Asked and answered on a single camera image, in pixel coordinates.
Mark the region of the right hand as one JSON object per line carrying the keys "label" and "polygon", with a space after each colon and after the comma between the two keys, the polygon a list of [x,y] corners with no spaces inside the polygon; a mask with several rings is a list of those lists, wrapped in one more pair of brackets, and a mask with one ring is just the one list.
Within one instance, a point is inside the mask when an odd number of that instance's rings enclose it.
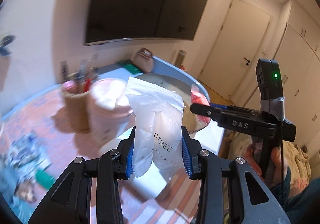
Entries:
{"label": "right hand", "polygon": [[[264,180],[262,177],[262,170],[260,169],[257,162],[253,157],[253,144],[250,144],[246,152],[244,153],[245,160],[249,163],[249,165],[253,168],[253,170],[257,173],[257,175]],[[282,153],[278,148],[273,148],[271,153],[271,160],[275,166],[272,180],[267,184],[268,188],[273,188],[281,183],[282,180],[285,179],[288,172],[288,163],[285,157],[282,160]]]}

